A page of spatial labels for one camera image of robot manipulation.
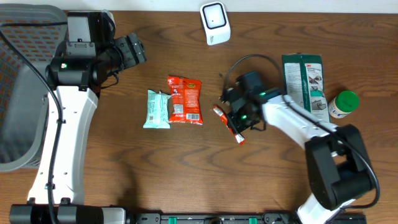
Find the red stick sachet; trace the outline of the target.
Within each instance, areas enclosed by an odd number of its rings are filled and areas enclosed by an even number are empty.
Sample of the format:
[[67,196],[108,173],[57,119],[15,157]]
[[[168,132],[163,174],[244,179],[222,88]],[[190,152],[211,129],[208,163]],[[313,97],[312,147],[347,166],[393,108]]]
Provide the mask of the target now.
[[245,143],[245,138],[243,135],[233,129],[226,113],[218,105],[213,106],[213,111],[220,117],[220,120],[226,125],[227,129],[235,137],[237,143],[242,146]]

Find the red snack packet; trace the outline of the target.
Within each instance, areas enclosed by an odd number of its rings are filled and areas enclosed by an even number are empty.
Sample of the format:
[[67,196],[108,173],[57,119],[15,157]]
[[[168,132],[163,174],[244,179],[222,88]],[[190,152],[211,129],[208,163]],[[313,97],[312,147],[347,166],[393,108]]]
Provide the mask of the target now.
[[203,124],[200,109],[201,81],[184,77],[167,79],[173,103],[173,113],[170,123]]

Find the teal white snack packet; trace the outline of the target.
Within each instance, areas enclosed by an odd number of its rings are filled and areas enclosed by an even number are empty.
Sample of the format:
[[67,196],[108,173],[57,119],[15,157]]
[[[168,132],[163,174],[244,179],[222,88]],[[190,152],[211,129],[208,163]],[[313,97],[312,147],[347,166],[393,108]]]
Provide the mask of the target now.
[[168,102],[170,95],[148,90],[147,117],[143,128],[170,129]]

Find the green white packet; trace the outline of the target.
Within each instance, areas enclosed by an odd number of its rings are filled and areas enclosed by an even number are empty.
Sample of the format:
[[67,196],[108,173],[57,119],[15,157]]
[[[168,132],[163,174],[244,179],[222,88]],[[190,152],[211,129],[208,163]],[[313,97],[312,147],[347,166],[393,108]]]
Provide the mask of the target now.
[[282,56],[282,63],[287,94],[312,115],[329,122],[322,57],[314,54],[287,54]]

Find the green lid seasoning jar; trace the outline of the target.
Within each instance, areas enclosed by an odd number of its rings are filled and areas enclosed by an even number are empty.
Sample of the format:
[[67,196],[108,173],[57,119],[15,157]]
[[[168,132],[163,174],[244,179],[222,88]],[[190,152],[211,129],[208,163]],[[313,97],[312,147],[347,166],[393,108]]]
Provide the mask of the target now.
[[329,102],[328,111],[334,118],[344,118],[355,111],[359,104],[358,95],[353,91],[345,90]]

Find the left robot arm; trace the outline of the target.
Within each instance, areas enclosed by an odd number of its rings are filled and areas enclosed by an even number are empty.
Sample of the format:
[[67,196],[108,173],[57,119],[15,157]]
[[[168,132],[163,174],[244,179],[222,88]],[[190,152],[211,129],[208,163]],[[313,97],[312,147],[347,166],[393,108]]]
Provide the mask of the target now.
[[11,206],[11,223],[132,223],[120,206],[85,205],[83,168],[90,124],[102,83],[111,75],[146,61],[134,33],[97,42],[61,42],[42,69],[49,85],[46,134],[39,170],[25,204]]

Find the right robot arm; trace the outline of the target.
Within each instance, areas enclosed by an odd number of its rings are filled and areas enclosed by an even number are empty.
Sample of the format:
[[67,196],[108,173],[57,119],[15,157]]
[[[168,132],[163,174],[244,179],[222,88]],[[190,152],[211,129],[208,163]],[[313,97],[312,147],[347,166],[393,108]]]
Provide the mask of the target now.
[[337,126],[314,117],[289,95],[263,87],[224,90],[221,100],[231,112],[226,125],[239,141],[242,132],[263,121],[276,127],[304,151],[311,195],[295,212],[265,213],[264,223],[366,223],[363,214],[347,214],[354,201],[379,191],[359,130]]

